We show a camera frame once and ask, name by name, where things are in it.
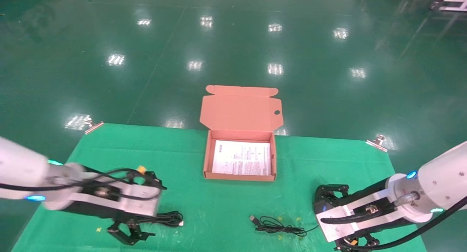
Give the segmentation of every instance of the open cardboard box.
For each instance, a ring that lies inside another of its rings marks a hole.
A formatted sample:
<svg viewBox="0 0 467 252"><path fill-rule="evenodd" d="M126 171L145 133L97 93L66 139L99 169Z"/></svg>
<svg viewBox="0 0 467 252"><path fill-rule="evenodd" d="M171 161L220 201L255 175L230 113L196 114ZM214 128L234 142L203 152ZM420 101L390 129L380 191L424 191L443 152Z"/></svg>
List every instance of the open cardboard box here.
<svg viewBox="0 0 467 252"><path fill-rule="evenodd" d="M200 122L210 130L204 164L206 179L243 181L274 181L277 174L277 156L273 131L283 125L282 103L271 98L276 88L208 85L213 95L204 96ZM212 172L217 140L270 143L270 175L234 175Z"/></svg>

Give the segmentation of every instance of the white paper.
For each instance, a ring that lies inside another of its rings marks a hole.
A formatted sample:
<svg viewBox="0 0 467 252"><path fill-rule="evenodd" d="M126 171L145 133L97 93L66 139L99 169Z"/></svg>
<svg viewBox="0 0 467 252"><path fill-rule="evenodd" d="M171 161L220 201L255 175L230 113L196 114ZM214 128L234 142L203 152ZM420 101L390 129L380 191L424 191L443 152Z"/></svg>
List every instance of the white paper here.
<svg viewBox="0 0 467 252"><path fill-rule="evenodd" d="M270 175L271 144L217 140L212 172L235 175Z"/></svg>

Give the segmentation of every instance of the metal clip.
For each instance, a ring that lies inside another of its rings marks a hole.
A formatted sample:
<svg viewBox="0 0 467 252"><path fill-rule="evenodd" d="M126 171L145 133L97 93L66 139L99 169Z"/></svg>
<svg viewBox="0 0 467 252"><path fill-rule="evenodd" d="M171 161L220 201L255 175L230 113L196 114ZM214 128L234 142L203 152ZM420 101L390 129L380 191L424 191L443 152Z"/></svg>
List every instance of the metal clip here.
<svg viewBox="0 0 467 252"><path fill-rule="evenodd" d="M375 147L376 149L379 149L383 152L387 152L387 149L382 146L382 142L386 140L386 137L384 135L378 135L377 138L373 141L367 140L367 144Z"/></svg>
<svg viewBox="0 0 467 252"><path fill-rule="evenodd" d="M95 129L99 128L100 126L103 126L104 122L98 122L97 124L95 124L94 122L92 122L91 118L88 118L85 124L87 124L90 127L85 131L85 134L90 134Z"/></svg>

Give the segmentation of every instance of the green cloth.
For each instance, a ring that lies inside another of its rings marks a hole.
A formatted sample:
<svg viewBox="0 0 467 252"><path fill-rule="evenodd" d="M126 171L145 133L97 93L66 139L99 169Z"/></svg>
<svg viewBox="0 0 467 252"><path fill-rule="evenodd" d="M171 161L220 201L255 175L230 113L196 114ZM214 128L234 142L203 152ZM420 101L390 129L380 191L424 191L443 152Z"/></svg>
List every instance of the green cloth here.
<svg viewBox="0 0 467 252"><path fill-rule="evenodd" d="M156 236L129 247L106 232L110 219L40 207L13 251L332 252L334 242L326 242L319 228L304 238L266 234L256 232L249 217L280 217L284 224L309 229L316 225L312 200L318 185L348 184L353 193L394 174L387 154L363 141L277 136L275 182L209 180L202 173L206 137L206 131L105 124L84 136L68 160L100 171L140 165L155 171L168 188L159 212L182 212L184 226L143 225ZM415 229L375 237L383 244ZM426 250L418 237L387 251Z"/></svg>

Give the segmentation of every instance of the box lid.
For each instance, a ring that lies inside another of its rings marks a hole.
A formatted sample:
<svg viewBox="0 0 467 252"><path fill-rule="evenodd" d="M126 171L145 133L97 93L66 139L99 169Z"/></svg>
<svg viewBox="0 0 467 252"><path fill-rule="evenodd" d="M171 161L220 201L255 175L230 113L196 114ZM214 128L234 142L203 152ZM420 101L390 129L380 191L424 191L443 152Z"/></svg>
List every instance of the box lid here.
<svg viewBox="0 0 467 252"><path fill-rule="evenodd" d="M200 122L212 130L274 131L283 125L276 88L208 85Z"/></svg>

